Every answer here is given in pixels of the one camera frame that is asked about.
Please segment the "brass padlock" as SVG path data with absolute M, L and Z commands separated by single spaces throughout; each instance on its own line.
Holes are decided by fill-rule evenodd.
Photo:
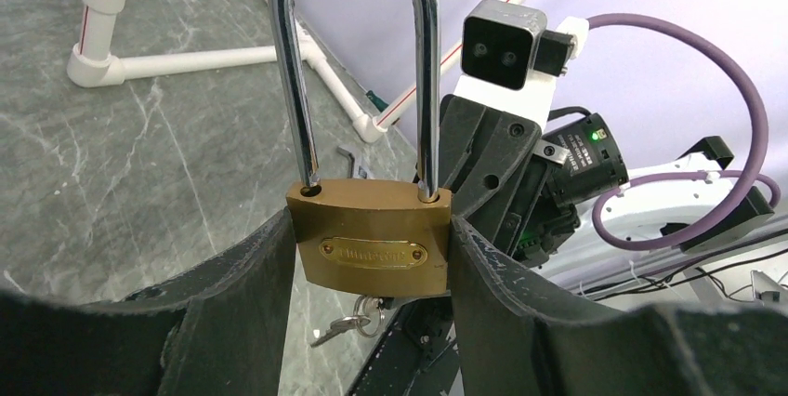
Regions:
M 269 0 L 300 180 L 286 202 L 309 282 L 368 297 L 432 297 L 447 289 L 451 193 L 439 182 L 438 0 L 412 0 L 418 181 L 322 179 L 309 115 L 294 0 Z

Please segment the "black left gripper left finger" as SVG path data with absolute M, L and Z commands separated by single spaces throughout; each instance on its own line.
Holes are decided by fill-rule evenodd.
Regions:
M 120 301 L 1 294 L 5 395 L 274 395 L 296 240 L 282 210 L 247 238 Z

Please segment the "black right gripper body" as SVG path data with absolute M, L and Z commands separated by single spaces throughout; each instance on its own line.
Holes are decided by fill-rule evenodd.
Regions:
M 440 103 L 439 182 L 453 214 L 527 267 L 548 261 L 532 212 L 567 153 L 526 117 L 456 95 Z

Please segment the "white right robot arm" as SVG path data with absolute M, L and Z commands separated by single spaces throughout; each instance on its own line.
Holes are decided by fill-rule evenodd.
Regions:
M 440 181 L 454 209 L 504 254 L 591 298 L 643 293 L 680 272 L 765 242 L 781 199 L 759 176 L 719 223 L 680 244 L 631 251 L 607 244 L 660 241 L 688 227 L 732 190 L 739 172 L 723 139 L 707 137 L 680 158 L 627 169 L 604 120 L 582 119 L 541 135 L 521 116 L 456 96 L 440 105 Z

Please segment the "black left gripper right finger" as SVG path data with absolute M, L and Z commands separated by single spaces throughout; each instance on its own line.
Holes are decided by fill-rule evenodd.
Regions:
M 467 395 L 783 395 L 787 318 L 761 306 L 620 311 L 551 283 L 462 218 L 449 285 Z

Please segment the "silver key bunch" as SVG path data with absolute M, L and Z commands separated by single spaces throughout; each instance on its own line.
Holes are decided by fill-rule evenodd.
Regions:
M 309 344 L 311 348 L 329 342 L 335 337 L 346 332 L 355 331 L 362 337 L 373 338 L 378 336 L 385 327 L 386 315 L 384 299 L 381 297 L 358 297 L 350 315 L 332 321 L 324 331 L 317 331 L 315 339 Z

